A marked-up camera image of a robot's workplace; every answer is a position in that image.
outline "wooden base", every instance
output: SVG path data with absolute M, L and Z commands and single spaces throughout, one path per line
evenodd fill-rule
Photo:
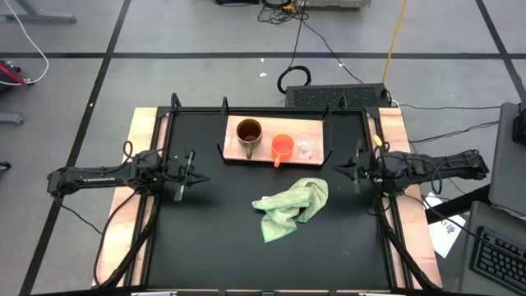
M 255 119 L 261 125 L 263 138 L 261 144 L 253 151 L 252 158 L 247 159 L 245 149 L 238 142 L 236 129 L 244 119 Z M 294 151 L 290 160 L 292 164 L 323 164 L 323 121 L 287 118 L 262 118 L 247 116 L 228 116 L 227 131 L 224 136 L 223 157 L 226 160 L 247 160 L 274 162 L 271 155 L 272 139 L 279 134 L 287 134 L 294 139 Z M 298 157 L 298 142 L 309 141 L 313 147 L 310 159 Z

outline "green towel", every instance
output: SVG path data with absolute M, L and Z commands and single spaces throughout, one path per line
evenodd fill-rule
M 326 204 L 328 196 L 329 189 L 325 180 L 302 178 L 286 192 L 252 202 L 255 209 L 266 211 L 265 217 L 261 220 L 265 243 L 282 238 L 296 230 L 298 227 L 293 217 L 298 215 L 300 208 L 303 207 L 306 209 L 296 221 L 306 223 Z

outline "black keyboard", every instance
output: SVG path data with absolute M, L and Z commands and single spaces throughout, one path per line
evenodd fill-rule
M 478 228 L 478 236 L 473 246 L 471 269 L 488 279 L 526 295 L 526 247 L 511 239 L 491 231 Z

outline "white paper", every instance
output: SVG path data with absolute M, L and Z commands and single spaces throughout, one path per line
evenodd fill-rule
M 427 194 L 427 203 L 429 206 L 438 206 L 442 201 L 435 197 L 432 192 Z M 466 224 L 464 220 L 459 215 L 450 217 L 451 220 L 463 226 Z M 431 234 L 431 240 L 433 242 L 433 247 L 435 252 L 438 253 L 443 258 L 447 257 L 447 254 L 450 252 L 451 247 L 453 247 L 454 241 L 459 236 L 462 229 L 448 220 L 442 220 L 429 225 L 429 233 Z

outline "wooden table frame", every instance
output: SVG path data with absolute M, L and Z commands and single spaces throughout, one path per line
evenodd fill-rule
M 383 108 L 380 111 L 380 121 L 385 141 L 390 143 L 391 150 L 410 152 L 407 133 L 405 131 L 404 120 L 400 109 Z M 137 151 L 148 150 L 152 142 L 152 136 L 155 129 L 157 108 L 137 108 L 131 121 L 128 140 L 133 142 Z M 164 138 L 167 127 L 167 118 L 163 118 L 159 127 L 159 136 L 156 148 L 164 146 Z M 375 135 L 376 127 L 374 120 L 369 118 L 369 129 L 371 136 Z M 133 191 L 128 187 L 115 189 L 113 202 L 110 208 L 110 214 L 119 206 Z M 412 185 L 406 190 L 406 194 L 411 197 L 420 198 L 420 188 L 418 185 Z M 113 270 L 120 263 L 124 255 L 130 248 L 132 236 L 136 225 L 136 219 L 139 208 L 139 196 L 133 197 L 114 217 L 109 225 L 102 252 L 99 257 L 97 274 L 102 282 L 106 280 Z M 146 200 L 145 214 L 142 225 L 144 226 L 150 216 L 153 197 Z M 438 286 L 442 286 L 441 276 L 436 264 L 435 251 L 431 242 L 429 228 L 425 210 L 421 203 L 410 198 L 399 197 L 397 200 L 399 208 L 399 217 L 404 233 L 404 241 L 408 252 L 411 254 L 418 266 L 426 273 L 429 279 Z M 387 218 L 392 223 L 391 214 L 388 212 Z M 391 245 L 393 257 L 394 275 L 396 286 L 405 288 L 404 273 L 401 265 L 399 254 Z M 145 245 L 137 254 L 135 265 L 131 277 L 131 284 L 136 285 L 141 282 L 142 267 L 145 259 Z M 412 278 L 415 288 L 419 287 L 418 282 Z

